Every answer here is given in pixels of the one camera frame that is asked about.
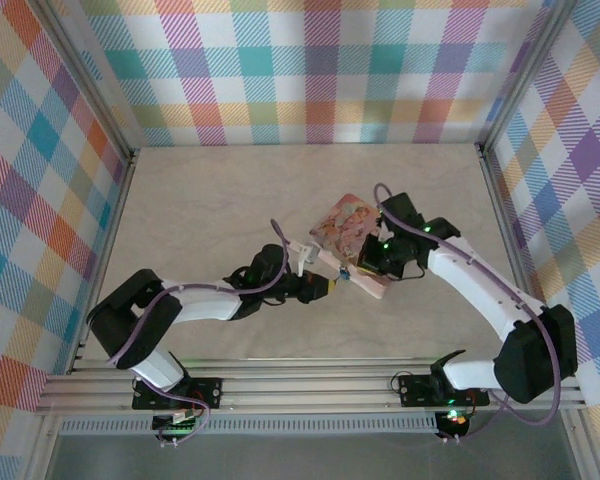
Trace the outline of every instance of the robotic arm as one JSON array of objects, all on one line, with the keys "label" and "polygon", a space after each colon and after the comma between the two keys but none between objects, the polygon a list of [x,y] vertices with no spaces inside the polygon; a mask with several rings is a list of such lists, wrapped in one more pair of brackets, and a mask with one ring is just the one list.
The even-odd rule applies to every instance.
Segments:
[{"label": "robotic arm", "polygon": [[[503,342],[495,359],[459,350],[434,363],[430,378],[434,397],[443,401],[453,398],[456,391],[502,389],[514,400],[528,403],[551,388],[552,360],[533,316],[544,325],[556,349],[560,378],[575,373],[575,324],[566,308],[548,308],[520,291],[482,260],[446,219],[426,222],[406,193],[392,196],[381,205],[380,234],[367,237],[358,267],[401,278],[405,266],[416,261],[455,288]],[[513,292],[513,298],[507,292]]]},{"label": "robotic arm", "polygon": [[[412,231],[405,231],[396,219]],[[560,377],[564,379],[575,373],[574,321],[563,306],[547,308],[511,285],[485,264],[447,220],[436,218],[426,222],[406,193],[382,203],[378,224],[380,233],[366,238],[358,268],[402,278],[405,266],[417,262],[458,290],[484,316],[503,342],[495,359],[459,350],[431,365],[427,385],[433,392],[435,405],[446,404],[448,399],[467,389],[502,389],[514,400],[528,403],[551,388],[554,385],[552,360],[545,339],[536,323],[531,321],[533,315],[549,332],[558,355]],[[443,242],[438,244],[418,232]],[[297,275],[288,264],[282,265],[283,260],[282,247],[265,245],[250,266],[236,270],[215,284],[218,288],[257,289],[271,282],[283,269],[280,280],[259,293],[235,294],[225,288],[224,291],[174,290],[163,294],[133,343],[118,358],[116,368],[131,370],[150,384],[154,392],[180,397],[192,397],[202,390],[213,392],[204,395],[204,400],[212,408],[214,403],[217,406],[221,394],[217,387],[221,379],[208,379],[209,385],[201,384],[200,379],[191,379],[176,358],[158,343],[174,323],[197,319],[242,319],[257,312],[269,300],[284,303],[288,298],[296,298],[309,303],[327,295],[333,288],[334,281],[308,271]],[[497,282],[489,279],[474,263],[488,269]],[[137,328],[138,317],[134,309],[147,308],[163,290],[173,285],[158,278],[151,270],[140,270],[95,307],[90,314],[90,326],[110,356],[116,355],[128,343]],[[517,298],[507,295],[503,285],[516,292]],[[163,399],[160,405],[153,402],[150,409],[187,407],[186,402]]]}]

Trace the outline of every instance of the book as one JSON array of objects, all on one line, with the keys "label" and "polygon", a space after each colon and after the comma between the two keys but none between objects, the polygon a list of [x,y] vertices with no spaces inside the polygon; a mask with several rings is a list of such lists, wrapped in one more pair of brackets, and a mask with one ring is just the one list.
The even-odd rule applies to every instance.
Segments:
[{"label": "book", "polygon": [[[355,270],[357,274],[369,277],[377,284],[374,286],[374,291],[376,293],[381,291],[384,294],[384,290],[391,283],[389,279],[356,267],[367,235],[378,233],[377,219],[379,216],[380,212],[377,208],[361,198],[347,193],[316,223],[309,234],[320,247],[332,253],[342,263],[342,266],[350,272]],[[376,298],[382,297],[376,293],[372,293],[372,295]]]}]

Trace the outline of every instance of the metal grate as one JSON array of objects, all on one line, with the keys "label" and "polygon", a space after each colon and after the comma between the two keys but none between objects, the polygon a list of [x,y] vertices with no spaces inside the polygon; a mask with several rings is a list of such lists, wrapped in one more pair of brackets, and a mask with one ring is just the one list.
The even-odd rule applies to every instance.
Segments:
[{"label": "metal grate", "polygon": [[[437,431],[433,413],[338,415],[214,414],[203,433],[213,434],[351,434],[429,433]],[[153,434],[150,416],[68,417],[60,435]]]}]

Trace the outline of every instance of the cartoon illustration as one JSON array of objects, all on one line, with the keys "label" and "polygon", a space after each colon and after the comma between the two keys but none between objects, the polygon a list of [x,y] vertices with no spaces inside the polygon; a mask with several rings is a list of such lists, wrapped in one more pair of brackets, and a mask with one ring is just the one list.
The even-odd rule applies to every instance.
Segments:
[{"label": "cartoon illustration", "polygon": [[378,216],[367,202],[346,194],[310,233],[323,248],[355,265],[367,234],[377,230]]}]

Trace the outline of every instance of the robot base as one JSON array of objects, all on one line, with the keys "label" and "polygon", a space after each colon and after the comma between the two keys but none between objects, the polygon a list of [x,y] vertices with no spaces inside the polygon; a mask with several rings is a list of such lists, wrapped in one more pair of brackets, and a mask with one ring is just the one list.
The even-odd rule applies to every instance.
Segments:
[{"label": "robot base", "polygon": [[398,392],[403,407],[485,407],[489,394],[479,389],[454,390],[444,398],[431,383],[431,375],[401,375]]},{"label": "robot base", "polygon": [[[159,395],[144,382],[134,382],[133,410],[183,410],[191,408],[190,402],[181,402]],[[221,378],[191,378],[185,376],[180,383],[169,390],[173,395],[202,400],[209,408],[220,407],[222,396]]]}]

